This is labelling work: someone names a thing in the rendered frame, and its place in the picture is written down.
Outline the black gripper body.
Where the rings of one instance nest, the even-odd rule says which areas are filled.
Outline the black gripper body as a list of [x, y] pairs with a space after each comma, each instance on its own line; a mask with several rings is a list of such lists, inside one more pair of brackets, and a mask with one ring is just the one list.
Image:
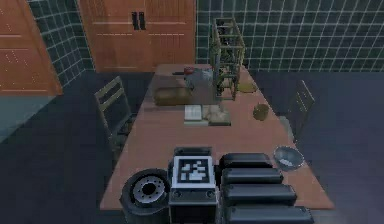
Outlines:
[[131, 176], [120, 196], [127, 224], [170, 224], [169, 192], [163, 169], [145, 169]]

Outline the wooden dish rack stand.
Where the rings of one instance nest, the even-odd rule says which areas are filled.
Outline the wooden dish rack stand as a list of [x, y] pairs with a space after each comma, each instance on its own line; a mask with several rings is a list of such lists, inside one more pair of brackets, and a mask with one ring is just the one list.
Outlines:
[[243, 65], [245, 44], [233, 17], [214, 18], [210, 33], [210, 65], [214, 96], [235, 100]]

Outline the brown wooden dining table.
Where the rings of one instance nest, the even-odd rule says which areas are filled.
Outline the brown wooden dining table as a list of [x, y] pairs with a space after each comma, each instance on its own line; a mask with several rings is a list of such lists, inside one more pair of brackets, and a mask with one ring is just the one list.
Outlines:
[[274, 112], [270, 111], [263, 121], [253, 118], [253, 108], [267, 102], [260, 91], [239, 92], [235, 100], [222, 102], [230, 114], [229, 126], [186, 126], [183, 107], [156, 106], [152, 91], [181, 84], [182, 78], [174, 73], [184, 68], [183, 64], [161, 64], [156, 68], [101, 200], [102, 210], [119, 210], [122, 188], [129, 177], [148, 168], [167, 168], [177, 147], [208, 146], [218, 160], [231, 152], [272, 156], [279, 146], [295, 145]]

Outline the wooden slat chair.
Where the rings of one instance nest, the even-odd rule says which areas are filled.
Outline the wooden slat chair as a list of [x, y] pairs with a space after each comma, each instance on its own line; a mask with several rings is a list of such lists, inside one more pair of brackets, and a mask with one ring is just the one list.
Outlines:
[[282, 116], [279, 116], [279, 121], [294, 143], [299, 140], [300, 134], [314, 103], [315, 98], [307, 87], [305, 81], [297, 81], [294, 94], [289, 103], [288, 111]]
[[94, 96], [114, 160], [117, 161], [135, 121], [135, 114], [119, 76], [98, 90]]

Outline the open white book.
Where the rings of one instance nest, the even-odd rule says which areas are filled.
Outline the open white book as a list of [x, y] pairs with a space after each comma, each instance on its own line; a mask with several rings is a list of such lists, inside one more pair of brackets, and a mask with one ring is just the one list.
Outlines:
[[229, 111], [221, 105], [186, 105], [184, 124], [189, 126], [230, 126]]

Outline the brown bread loaf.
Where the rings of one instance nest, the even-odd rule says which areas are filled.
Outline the brown bread loaf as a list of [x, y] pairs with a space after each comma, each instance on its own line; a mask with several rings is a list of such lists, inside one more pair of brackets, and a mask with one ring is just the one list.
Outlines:
[[186, 105], [191, 102], [192, 94], [185, 87], [163, 87], [155, 90], [153, 98], [157, 106]]

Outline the grey kettle red knob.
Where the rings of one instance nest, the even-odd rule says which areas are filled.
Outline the grey kettle red knob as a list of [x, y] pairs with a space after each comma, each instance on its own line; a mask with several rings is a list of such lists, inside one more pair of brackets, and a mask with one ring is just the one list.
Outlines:
[[173, 72], [173, 75], [182, 77], [190, 90], [200, 85], [209, 86], [213, 80], [213, 72], [210, 68], [185, 67], [183, 71]]

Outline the olive green cup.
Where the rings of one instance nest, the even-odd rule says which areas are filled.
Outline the olive green cup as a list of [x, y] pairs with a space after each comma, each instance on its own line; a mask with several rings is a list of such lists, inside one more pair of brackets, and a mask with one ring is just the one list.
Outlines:
[[256, 120], [264, 121], [269, 113], [269, 106], [266, 104], [257, 104], [253, 109], [253, 117]]

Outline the yellow plate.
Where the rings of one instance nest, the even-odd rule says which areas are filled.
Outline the yellow plate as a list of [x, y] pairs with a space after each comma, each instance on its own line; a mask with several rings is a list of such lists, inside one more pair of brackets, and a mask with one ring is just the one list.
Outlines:
[[253, 93], [257, 91], [257, 86], [254, 83], [239, 83], [237, 90], [242, 93]]

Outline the grey metal bowl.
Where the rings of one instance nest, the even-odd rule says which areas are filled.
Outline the grey metal bowl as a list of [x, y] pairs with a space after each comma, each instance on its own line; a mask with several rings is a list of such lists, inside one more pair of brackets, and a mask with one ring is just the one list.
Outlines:
[[296, 149], [289, 146], [279, 146], [273, 152], [277, 166], [283, 171], [297, 170], [304, 164], [304, 156]]

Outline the orange wooden double door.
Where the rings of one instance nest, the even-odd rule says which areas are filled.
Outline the orange wooden double door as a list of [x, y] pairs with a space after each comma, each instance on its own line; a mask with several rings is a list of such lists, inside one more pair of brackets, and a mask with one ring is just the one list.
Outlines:
[[160, 64], [195, 62], [196, 0], [78, 0], [78, 6], [98, 72], [152, 72]]

